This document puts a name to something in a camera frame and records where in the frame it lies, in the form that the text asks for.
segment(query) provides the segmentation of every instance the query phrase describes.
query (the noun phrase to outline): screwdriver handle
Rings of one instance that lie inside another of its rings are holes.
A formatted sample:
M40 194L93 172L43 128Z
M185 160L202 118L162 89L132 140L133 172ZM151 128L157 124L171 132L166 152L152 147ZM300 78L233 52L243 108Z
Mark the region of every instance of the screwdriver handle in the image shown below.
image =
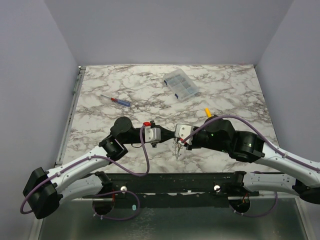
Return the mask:
M121 105L123 105L123 106L126 106L126 107L130 107L131 105L130 105L130 102L128 102L128 101L123 101L123 100L119 100L119 99L115 99L114 100L116 103L118 103L118 104L121 104Z

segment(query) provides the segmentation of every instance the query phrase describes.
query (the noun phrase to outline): marble table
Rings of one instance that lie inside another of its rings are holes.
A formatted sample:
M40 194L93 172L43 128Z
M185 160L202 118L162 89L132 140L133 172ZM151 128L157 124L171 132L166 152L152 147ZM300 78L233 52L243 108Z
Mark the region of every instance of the marble table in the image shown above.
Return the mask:
M181 68L200 92L179 102L163 82L163 76ZM101 97L110 95L131 102L131 108ZM80 90L63 163L68 163L95 147L109 133L115 120L127 116L138 128L155 123L171 131L176 124L200 126L204 109L216 115L237 115L252 123L272 143L277 138L253 65L101 65L88 66ZM230 120L236 130L250 131L243 123ZM141 148L126 146L128 153L118 162L134 172L146 171ZM181 150L178 161L172 140L152 148L146 146L150 173L200 173L234 171L274 171L255 163L237 162L228 154L209 149ZM115 165L107 173L123 173Z

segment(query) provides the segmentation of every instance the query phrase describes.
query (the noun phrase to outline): red clip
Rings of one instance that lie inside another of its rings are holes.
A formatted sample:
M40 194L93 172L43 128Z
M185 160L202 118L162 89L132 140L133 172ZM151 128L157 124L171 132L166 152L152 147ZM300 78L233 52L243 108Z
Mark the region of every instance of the red clip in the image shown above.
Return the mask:
M151 123L148 122L148 121L145 121L145 122L143 123L143 125L145 125L146 127L149 127L149 126L151 126Z

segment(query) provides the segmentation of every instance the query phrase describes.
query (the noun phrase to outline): transparent plastic container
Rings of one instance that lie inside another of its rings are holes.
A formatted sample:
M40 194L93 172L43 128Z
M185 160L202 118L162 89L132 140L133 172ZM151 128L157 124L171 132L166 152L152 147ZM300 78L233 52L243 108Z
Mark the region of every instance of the transparent plastic container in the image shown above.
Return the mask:
M199 92L199 88L182 69L166 74L163 81L179 101L187 100Z

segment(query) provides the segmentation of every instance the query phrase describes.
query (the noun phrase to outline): gray floor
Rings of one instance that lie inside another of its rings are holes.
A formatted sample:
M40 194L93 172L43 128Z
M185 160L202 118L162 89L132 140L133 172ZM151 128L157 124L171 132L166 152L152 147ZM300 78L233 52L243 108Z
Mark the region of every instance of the gray floor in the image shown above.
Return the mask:
M253 199L249 213L262 213L273 199ZM116 209L114 217L132 213ZM229 208L143 209L135 219L116 222L93 217L91 201L65 203L42 224L40 240L304 240L294 198L282 198L270 215L248 218Z

